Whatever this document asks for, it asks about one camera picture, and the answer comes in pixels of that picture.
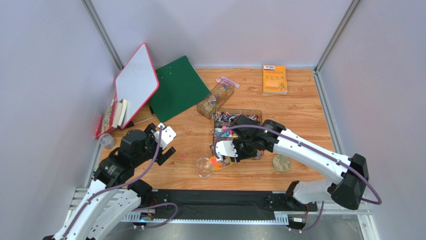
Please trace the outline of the yellow plastic scoop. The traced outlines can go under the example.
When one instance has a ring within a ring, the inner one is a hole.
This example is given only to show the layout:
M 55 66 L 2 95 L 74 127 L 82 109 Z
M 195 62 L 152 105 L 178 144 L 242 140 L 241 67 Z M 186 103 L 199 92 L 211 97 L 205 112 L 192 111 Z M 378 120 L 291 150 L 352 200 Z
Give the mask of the yellow plastic scoop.
M 217 160 L 215 156 L 212 156 L 207 163 L 207 168 L 211 171 L 218 171 L 224 168 L 230 167 L 233 164 L 230 157 L 226 157 L 223 160 Z

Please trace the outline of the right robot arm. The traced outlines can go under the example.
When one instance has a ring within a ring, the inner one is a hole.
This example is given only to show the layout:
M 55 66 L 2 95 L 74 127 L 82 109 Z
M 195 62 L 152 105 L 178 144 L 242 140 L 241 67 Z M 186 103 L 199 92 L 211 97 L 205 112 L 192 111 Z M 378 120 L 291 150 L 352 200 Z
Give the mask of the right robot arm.
M 236 134 L 232 140 L 217 136 L 212 150 L 217 160 L 229 157 L 233 163 L 268 151 L 294 159 L 325 178 L 315 181 L 293 181 L 286 190 L 288 198 L 300 204 L 334 201 L 349 210 L 358 210 L 365 190 L 371 188 L 367 160 L 355 153 L 352 157 L 316 145 L 284 125 L 265 120 L 262 124 L 240 116 L 227 131 Z

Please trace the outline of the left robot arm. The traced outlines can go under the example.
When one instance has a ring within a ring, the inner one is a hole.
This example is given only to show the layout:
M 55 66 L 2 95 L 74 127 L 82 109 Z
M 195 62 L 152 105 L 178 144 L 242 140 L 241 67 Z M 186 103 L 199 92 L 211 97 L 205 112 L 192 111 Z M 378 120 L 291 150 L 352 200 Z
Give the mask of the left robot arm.
M 89 187 L 75 211 L 46 240 L 103 240 L 130 212 L 141 212 L 143 220 L 152 220 L 158 207 L 168 207 L 167 200 L 155 200 L 153 188 L 134 177 L 135 169 L 150 161 L 159 166 L 174 153 L 168 145 L 177 136 L 170 127 L 149 124 L 145 130 L 130 130 L 93 174 Z

